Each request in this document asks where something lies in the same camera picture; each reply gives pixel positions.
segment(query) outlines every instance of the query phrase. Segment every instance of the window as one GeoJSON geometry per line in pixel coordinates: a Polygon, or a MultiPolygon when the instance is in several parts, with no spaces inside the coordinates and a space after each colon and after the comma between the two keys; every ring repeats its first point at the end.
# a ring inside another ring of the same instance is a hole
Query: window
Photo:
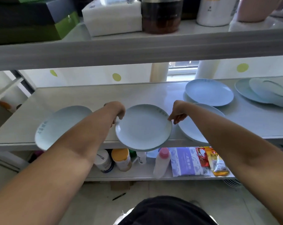
{"type": "Polygon", "coordinates": [[[199,61],[170,62],[167,81],[188,81],[195,78],[199,61]]]}

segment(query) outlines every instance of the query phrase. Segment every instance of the yellow snack package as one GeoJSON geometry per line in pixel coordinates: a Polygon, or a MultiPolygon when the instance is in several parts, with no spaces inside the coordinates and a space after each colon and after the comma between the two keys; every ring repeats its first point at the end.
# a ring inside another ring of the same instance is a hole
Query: yellow snack package
{"type": "Polygon", "coordinates": [[[229,170],[226,167],[225,162],[217,154],[213,148],[205,148],[210,168],[215,176],[226,176],[229,174],[229,170]]]}

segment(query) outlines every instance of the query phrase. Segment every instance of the pink bottle cap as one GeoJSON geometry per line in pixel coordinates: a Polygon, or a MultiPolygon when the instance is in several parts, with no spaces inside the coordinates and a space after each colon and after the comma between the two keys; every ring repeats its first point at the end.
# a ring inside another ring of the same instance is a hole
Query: pink bottle cap
{"type": "Polygon", "coordinates": [[[167,159],[170,155],[170,151],[168,150],[167,147],[162,147],[159,151],[159,156],[162,158],[162,159],[167,159]]]}

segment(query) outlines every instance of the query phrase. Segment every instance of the shelf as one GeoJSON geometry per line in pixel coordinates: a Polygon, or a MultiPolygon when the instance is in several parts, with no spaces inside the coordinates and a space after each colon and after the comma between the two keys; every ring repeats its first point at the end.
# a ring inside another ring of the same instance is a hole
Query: shelf
{"type": "Polygon", "coordinates": [[[283,55],[283,22],[271,17],[266,23],[222,27],[204,27],[188,20],[172,34],[134,32],[94,38],[80,23],[61,41],[0,45],[0,70],[275,55],[283,55]]]}
{"type": "MultiPolygon", "coordinates": [[[[234,92],[234,100],[219,107],[226,118],[247,128],[272,143],[283,144],[283,108],[259,104],[242,97],[234,88],[238,79],[220,80],[234,92]]],[[[272,78],[283,85],[283,77],[272,78]]],[[[35,131],[53,112],[73,105],[95,111],[109,101],[120,101],[126,108],[147,103],[171,113],[175,100],[188,100],[187,82],[97,85],[38,88],[28,100],[0,127],[0,150],[32,150],[35,131]]],[[[173,125],[169,140],[162,147],[203,146],[187,139],[178,125],[173,125]]],[[[124,148],[111,128],[101,148],[124,148]]]]}
{"type": "MultiPolygon", "coordinates": [[[[126,172],[120,171],[116,166],[107,174],[102,173],[96,166],[93,166],[88,174],[86,181],[149,181],[156,180],[153,176],[155,159],[147,158],[146,164],[133,163],[130,170],[126,172]]],[[[165,175],[159,180],[207,180],[207,179],[234,179],[234,175],[230,173],[226,177],[211,176],[179,176],[173,177],[171,165],[165,175]]]]}

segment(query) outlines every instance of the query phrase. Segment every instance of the jar with orange lid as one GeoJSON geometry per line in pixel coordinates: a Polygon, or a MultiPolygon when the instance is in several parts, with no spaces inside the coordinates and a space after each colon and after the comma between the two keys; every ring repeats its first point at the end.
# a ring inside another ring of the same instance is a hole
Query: jar with orange lid
{"type": "Polygon", "coordinates": [[[132,166],[129,149],[127,148],[113,149],[111,157],[120,171],[128,171],[132,166]]]}

